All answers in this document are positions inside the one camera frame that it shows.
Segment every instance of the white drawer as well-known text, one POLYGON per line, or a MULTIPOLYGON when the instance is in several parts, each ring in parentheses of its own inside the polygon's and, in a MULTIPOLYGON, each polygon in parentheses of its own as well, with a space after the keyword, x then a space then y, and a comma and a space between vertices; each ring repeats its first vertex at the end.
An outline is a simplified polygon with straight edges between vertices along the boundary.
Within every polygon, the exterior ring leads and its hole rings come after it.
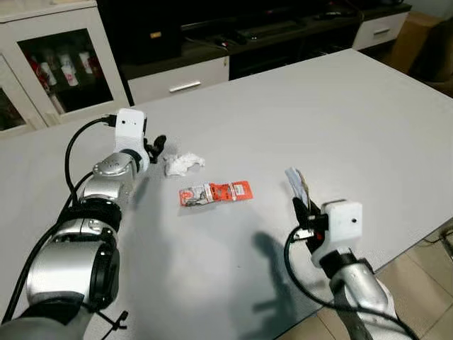
POLYGON ((362 50, 396 39, 406 16, 408 12, 363 22, 355 36, 352 48, 362 50))
POLYGON ((229 58, 201 62, 129 80, 135 105, 228 81, 229 58))

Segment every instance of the snack package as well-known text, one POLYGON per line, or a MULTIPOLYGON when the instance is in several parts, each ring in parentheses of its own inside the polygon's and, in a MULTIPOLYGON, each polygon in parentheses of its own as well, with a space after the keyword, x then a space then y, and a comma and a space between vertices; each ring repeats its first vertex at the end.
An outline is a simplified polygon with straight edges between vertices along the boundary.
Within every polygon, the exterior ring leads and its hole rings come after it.
POLYGON ((204 205, 221 200, 250 200, 252 190, 247 181, 228 184, 205 183, 179 190, 179 201, 182 206, 204 205))

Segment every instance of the gray table surface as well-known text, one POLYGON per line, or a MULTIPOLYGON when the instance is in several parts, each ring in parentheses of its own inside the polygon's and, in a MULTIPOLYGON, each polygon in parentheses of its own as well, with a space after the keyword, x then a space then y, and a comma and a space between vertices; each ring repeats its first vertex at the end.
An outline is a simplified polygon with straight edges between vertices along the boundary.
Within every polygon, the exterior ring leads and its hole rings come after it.
MULTIPOLYGON (((282 245, 296 225, 284 170, 299 168, 312 198, 363 203, 356 254, 383 266, 453 216, 453 100, 346 50, 137 107, 164 153, 194 152, 206 167, 137 189, 120 230, 117 300, 130 312, 111 339, 271 339, 316 311, 289 281, 282 245), (178 190, 247 180, 253 200, 182 208, 178 190)), ((0 142, 0 310, 35 240, 67 197, 64 149, 75 122, 0 142)), ((93 127, 75 146, 80 178, 113 149, 93 127)), ((301 244, 298 276, 329 299, 301 244)), ((26 306, 21 300, 19 310, 26 306)), ((86 339, 108 325, 94 317, 86 339)))

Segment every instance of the tile floor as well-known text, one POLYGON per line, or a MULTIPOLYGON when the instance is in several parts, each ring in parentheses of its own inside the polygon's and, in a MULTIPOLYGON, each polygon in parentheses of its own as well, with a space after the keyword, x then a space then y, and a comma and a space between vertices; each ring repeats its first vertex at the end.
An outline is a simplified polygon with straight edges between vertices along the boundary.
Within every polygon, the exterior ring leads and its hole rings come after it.
MULTIPOLYGON (((434 232, 428 239, 436 239, 434 232)), ((419 242, 377 274, 390 289, 399 317, 421 340, 453 339, 453 262, 440 242, 419 242)), ((337 314, 326 308, 278 340, 349 340, 337 314)))

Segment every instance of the crumpled tissue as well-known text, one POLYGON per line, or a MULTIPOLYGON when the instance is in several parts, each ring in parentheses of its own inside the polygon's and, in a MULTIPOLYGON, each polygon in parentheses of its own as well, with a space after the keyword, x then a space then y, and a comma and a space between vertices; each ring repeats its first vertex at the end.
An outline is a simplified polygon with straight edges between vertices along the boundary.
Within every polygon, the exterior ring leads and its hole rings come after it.
POLYGON ((165 175, 179 175, 185 176, 187 170, 194 166, 195 164, 199 164, 200 166, 205 166, 205 159, 188 152, 187 154, 183 154, 178 156, 177 154, 166 154, 164 156, 165 164, 165 175))

